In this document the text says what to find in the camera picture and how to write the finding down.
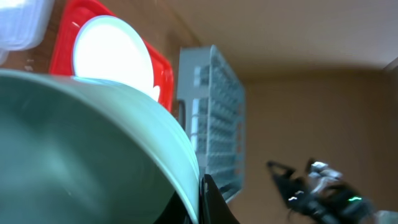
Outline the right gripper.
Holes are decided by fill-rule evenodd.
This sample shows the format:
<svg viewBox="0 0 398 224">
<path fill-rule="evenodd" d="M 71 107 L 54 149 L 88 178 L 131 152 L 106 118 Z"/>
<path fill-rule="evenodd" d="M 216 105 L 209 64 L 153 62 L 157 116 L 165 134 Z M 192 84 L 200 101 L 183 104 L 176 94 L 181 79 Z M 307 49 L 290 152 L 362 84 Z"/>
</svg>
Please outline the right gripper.
<svg viewBox="0 0 398 224">
<path fill-rule="evenodd" d="M 314 158 L 305 166 L 306 173 L 311 173 Z M 316 223 L 342 224 L 343 219 L 338 211 L 338 194 L 341 190 L 331 184 L 330 178 L 310 179 L 308 184 L 303 178 L 292 178 L 293 167 L 276 161 L 267 162 L 268 171 L 287 205 L 295 212 L 310 217 Z"/>
</svg>

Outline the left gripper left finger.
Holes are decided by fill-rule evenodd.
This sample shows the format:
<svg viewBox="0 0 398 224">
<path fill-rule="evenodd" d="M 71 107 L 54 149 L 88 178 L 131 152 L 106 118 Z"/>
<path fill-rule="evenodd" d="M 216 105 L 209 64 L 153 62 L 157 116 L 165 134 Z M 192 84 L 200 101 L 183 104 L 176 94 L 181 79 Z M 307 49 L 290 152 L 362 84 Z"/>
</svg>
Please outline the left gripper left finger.
<svg viewBox="0 0 398 224">
<path fill-rule="evenodd" d="M 192 224 L 178 193 L 174 192 L 164 211 L 154 224 Z"/>
</svg>

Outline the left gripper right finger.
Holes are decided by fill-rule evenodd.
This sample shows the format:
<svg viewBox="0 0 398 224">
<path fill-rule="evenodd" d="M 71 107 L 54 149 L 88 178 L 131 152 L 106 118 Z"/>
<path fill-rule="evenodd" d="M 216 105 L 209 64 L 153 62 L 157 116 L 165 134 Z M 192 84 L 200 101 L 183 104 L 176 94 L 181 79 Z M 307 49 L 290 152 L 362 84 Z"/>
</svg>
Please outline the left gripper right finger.
<svg viewBox="0 0 398 224">
<path fill-rule="evenodd" d="M 201 224 L 239 224 L 210 174 L 205 174 L 200 186 Z"/>
</svg>

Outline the mint green bowl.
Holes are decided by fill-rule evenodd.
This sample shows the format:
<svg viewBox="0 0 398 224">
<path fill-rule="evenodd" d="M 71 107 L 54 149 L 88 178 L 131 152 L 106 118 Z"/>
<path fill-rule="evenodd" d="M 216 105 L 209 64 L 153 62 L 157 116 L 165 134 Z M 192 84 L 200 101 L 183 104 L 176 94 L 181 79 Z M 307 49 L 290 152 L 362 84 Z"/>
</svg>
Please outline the mint green bowl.
<svg viewBox="0 0 398 224">
<path fill-rule="evenodd" d="M 1 70 L 2 223 L 154 223 L 174 192 L 198 223 L 192 144 L 151 97 Z"/>
</svg>

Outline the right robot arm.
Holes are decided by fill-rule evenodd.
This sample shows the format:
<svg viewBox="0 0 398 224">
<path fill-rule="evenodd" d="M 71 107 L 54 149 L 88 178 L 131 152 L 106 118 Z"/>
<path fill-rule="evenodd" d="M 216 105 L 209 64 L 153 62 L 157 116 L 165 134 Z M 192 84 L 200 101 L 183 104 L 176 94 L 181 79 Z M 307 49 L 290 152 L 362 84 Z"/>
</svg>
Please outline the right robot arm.
<svg viewBox="0 0 398 224">
<path fill-rule="evenodd" d="M 307 178 L 294 178 L 295 169 L 268 161 L 268 171 L 285 206 L 321 224 L 397 223 L 397 212 L 375 211 L 370 199 L 343 181 L 341 172 L 327 163 L 309 159 Z"/>
</svg>

